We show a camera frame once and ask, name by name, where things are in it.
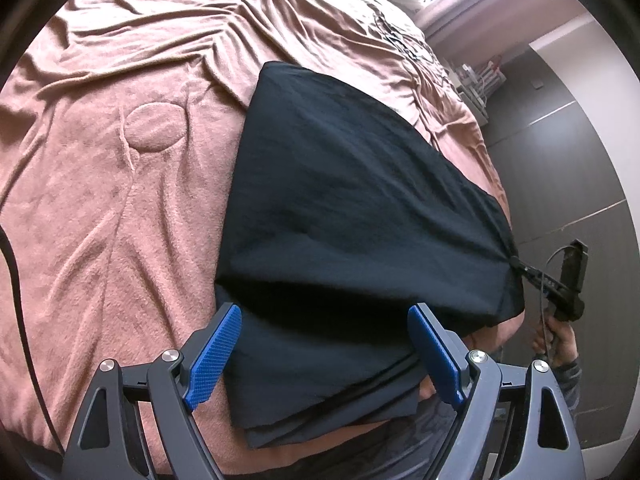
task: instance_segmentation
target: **gray sleeve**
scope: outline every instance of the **gray sleeve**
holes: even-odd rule
[[[553,368],[553,373],[558,381],[558,386],[562,391],[566,405],[572,416],[575,417],[575,409],[580,402],[580,377],[582,376],[582,368],[578,359],[575,361]]]

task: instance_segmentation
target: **blue textured pad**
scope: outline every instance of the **blue textured pad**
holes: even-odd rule
[[[184,402],[195,410],[201,402],[209,400],[218,378],[229,359],[242,328],[242,314],[237,305],[226,313],[218,329],[207,342],[191,368],[189,389]]]
[[[465,403],[462,378],[449,352],[417,306],[409,309],[406,324],[409,338],[422,364],[427,368],[437,394],[454,410],[460,409]]]

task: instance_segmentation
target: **fleece blanket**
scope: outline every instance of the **fleece blanket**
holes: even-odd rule
[[[203,327],[245,110],[283,60],[393,108],[461,172],[504,191],[473,115],[404,12],[385,0],[69,0],[0,93],[0,223],[64,442],[97,365],[149,362]],[[0,266],[0,418],[53,448]],[[195,412],[225,473],[295,462],[368,431],[249,450],[223,381]],[[150,407],[143,420],[166,470]]]

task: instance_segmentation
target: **black cable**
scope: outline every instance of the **black cable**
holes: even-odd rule
[[[564,251],[565,249],[576,249],[576,247],[572,245],[565,245],[555,250],[554,253],[551,256],[549,256],[549,259],[546,261],[545,266],[542,267],[542,275],[540,276],[540,321],[542,323],[542,339],[545,342],[545,357],[546,357],[546,362],[549,364],[549,366],[551,366],[551,360],[549,359],[549,346],[548,346],[548,343],[546,342],[545,311],[542,305],[543,297],[545,295],[546,268],[551,263],[551,260],[553,260],[558,255],[558,253],[560,253],[561,251]]]
[[[22,352],[24,353],[24,360],[27,361],[27,370],[29,370],[31,384],[33,385],[33,389],[36,393],[36,397],[38,398],[38,403],[40,405],[40,410],[42,411],[42,415],[44,415],[44,420],[49,427],[49,431],[51,432],[51,436],[56,443],[56,447],[58,448],[60,455],[64,456],[65,448],[62,446],[62,442],[60,442],[60,438],[56,433],[56,428],[53,427],[53,422],[51,421],[51,417],[49,416],[49,410],[47,409],[47,405],[44,402],[44,397],[42,396],[42,391],[40,389],[40,385],[38,384],[36,370],[33,367],[33,359],[31,358],[31,351],[29,350],[29,341],[27,339],[27,331],[24,326],[24,315],[22,313],[18,263],[15,260],[14,250],[9,243],[9,238],[6,236],[6,233],[4,232],[4,229],[2,229],[2,226],[0,226],[0,251],[2,251],[2,256],[4,256],[6,266],[9,269],[9,277],[11,278],[11,291],[14,295],[15,320],[18,323],[18,332],[20,333],[20,342],[22,343]]]

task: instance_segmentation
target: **silver screw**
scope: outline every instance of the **silver screw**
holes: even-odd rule
[[[179,355],[180,355],[180,352],[178,352],[173,348],[169,350],[165,350],[164,352],[162,352],[162,361],[166,361],[170,363],[172,361],[175,361]]]
[[[109,372],[115,368],[115,361],[113,359],[105,359],[100,363],[100,370],[103,372]]]
[[[549,371],[549,365],[548,363],[545,363],[544,361],[541,361],[540,359],[536,359],[535,361],[533,361],[533,367],[542,373],[548,372]]]
[[[472,350],[469,352],[469,357],[475,363],[484,363],[486,361],[486,354],[482,350]]]

